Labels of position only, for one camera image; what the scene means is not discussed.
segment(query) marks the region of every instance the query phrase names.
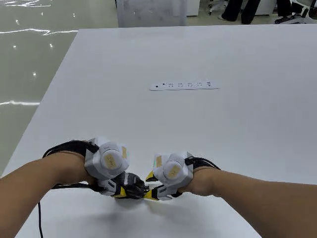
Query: shoe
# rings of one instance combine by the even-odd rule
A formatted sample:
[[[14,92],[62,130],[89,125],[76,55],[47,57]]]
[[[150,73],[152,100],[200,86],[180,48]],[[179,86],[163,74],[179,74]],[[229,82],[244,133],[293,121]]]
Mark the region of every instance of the shoe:
[[[290,24],[290,23],[294,23],[294,21],[292,21],[292,20],[294,20],[295,18],[299,18],[300,16],[284,16],[284,17],[282,17],[282,18],[280,18],[280,19],[277,19],[277,20],[275,20],[274,21],[274,23],[275,24]]]
[[[218,19],[219,19],[219,20],[222,20],[222,21],[230,21],[230,20],[224,19],[224,18],[222,17],[222,15],[219,15],[219,16],[218,16]]]

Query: yellow accent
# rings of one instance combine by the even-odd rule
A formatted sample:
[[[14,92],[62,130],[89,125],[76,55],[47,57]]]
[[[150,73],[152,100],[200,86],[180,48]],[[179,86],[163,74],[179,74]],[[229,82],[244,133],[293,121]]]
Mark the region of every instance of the yellow accent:
[[[180,171],[180,167],[178,167],[177,165],[174,165],[173,168],[169,171],[167,177],[169,179],[173,179],[178,175],[179,171]]]
[[[162,155],[157,156],[157,168],[162,166]]]
[[[152,197],[152,190],[148,191],[148,192],[144,195],[144,198],[146,198],[146,199],[151,199],[151,200],[154,200],[154,201],[158,201],[158,199]]]
[[[154,174],[153,174],[153,171],[151,171],[145,180],[148,180],[153,177],[154,177]]]
[[[104,159],[108,169],[115,169],[117,167],[112,154],[107,154]]]
[[[125,193],[125,190],[123,187],[120,188],[120,194],[114,195],[113,197],[126,197],[127,194]]]
[[[124,159],[127,158],[127,148],[125,148],[124,146],[122,147],[122,157],[123,157]]]

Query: black pants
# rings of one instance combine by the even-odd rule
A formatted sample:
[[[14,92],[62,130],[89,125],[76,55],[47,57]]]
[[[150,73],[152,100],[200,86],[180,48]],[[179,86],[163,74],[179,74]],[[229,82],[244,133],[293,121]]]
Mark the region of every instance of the black pants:
[[[278,16],[289,16],[292,13],[301,13],[303,6],[292,3],[289,0],[277,0]]]
[[[237,20],[243,0],[230,0],[226,10],[221,15],[223,19],[228,21]],[[249,0],[241,14],[242,24],[250,24],[257,12],[260,0]]]

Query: hand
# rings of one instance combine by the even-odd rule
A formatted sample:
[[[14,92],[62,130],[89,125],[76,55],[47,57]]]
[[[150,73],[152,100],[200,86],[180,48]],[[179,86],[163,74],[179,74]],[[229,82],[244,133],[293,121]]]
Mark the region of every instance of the hand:
[[[192,181],[186,186],[180,188],[179,192],[191,192],[200,196],[216,195],[215,176],[220,170],[211,167],[199,167],[194,170]]]
[[[48,164],[49,169],[56,170],[57,183],[74,184],[86,181],[89,184],[95,182],[85,170],[85,158],[75,152],[58,152],[49,155],[42,160]]]

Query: power strip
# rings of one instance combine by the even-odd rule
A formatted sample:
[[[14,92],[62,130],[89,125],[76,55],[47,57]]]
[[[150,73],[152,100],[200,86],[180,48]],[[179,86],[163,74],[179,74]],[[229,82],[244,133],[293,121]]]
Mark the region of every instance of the power strip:
[[[196,90],[196,89],[218,89],[210,81],[197,82],[164,82],[156,83],[150,87],[151,91],[163,90]]]

